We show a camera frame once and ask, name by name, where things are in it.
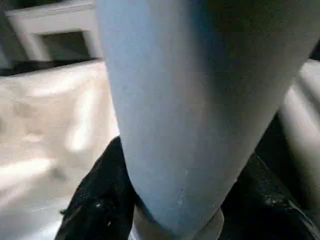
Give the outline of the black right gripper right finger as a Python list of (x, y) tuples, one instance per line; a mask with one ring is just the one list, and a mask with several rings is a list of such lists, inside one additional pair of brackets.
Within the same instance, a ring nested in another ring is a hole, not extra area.
[(221, 240), (318, 240), (320, 230), (253, 153), (222, 204)]

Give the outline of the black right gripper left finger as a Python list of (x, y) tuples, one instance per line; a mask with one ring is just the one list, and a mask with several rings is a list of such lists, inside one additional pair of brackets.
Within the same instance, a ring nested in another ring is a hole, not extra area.
[(82, 179), (62, 211), (61, 240), (126, 240), (134, 218), (136, 194), (121, 138), (113, 138)]

